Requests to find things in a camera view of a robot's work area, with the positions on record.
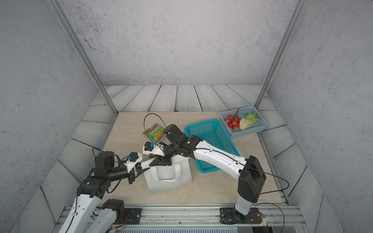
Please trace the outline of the white insulated delivery bag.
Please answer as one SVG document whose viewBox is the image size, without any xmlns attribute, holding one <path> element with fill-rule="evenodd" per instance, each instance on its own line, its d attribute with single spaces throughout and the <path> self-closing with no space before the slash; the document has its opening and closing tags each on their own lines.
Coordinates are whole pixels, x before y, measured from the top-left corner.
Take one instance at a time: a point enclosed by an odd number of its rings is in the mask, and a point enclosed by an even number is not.
<svg viewBox="0 0 373 233">
<path fill-rule="evenodd" d="M 159 194 L 192 183 L 189 158 L 177 155 L 172 158 L 171 166 L 150 166 L 154 159 L 141 163 L 148 169 L 144 175 L 151 194 Z"/>
</svg>

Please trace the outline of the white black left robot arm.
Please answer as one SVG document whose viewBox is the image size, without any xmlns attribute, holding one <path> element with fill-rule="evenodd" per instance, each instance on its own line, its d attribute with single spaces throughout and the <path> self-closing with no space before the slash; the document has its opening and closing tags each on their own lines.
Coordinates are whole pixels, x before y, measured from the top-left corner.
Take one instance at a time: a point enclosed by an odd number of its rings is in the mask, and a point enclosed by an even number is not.
<svg viewBox="0 0 373 233">
<path fill-rule="evenodd" d="M 102 151 L 95 158 L 95 166 L 77 189 L 71 211 L 59 230 L 61 233 L 108 233 L 127 225 L 138 225 L 142 209 L 125 208 L 123 200 L 109 199 L 94 218 L 93 212 L 111 183 L 127 179 L 132 184 L 146 169 L 141 167 L 143 156 L 132 152 L 120 159 L 112 151 Z"/>
</svg>

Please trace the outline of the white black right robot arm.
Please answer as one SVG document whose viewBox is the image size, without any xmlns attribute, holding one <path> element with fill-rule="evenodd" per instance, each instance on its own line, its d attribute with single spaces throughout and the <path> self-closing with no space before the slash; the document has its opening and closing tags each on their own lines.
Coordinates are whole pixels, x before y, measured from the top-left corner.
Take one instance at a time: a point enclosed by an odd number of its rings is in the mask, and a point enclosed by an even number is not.
<svg viewBox="0 0 373 233">
<path fill-rule="evenodd" d="M 257 203 L 266 181 L 265 172 L 256 157 L 244 158 L 230 154 L 198 136 L 187 136 L 174 124 L 167 126 L 163 133 L 169 144 L 149 141 L 143 147 L 143 152 L 150 158 L 152 175 L 156 175 L 155 168 L 172 166 L 172 158 L 178 155 L 210 163 L 238 181 L 238 199 L 233 208 L 221 209 L 220 223 L 258 224 L 262 221 L 261 214 L 251 209 Z"/>
</svg>

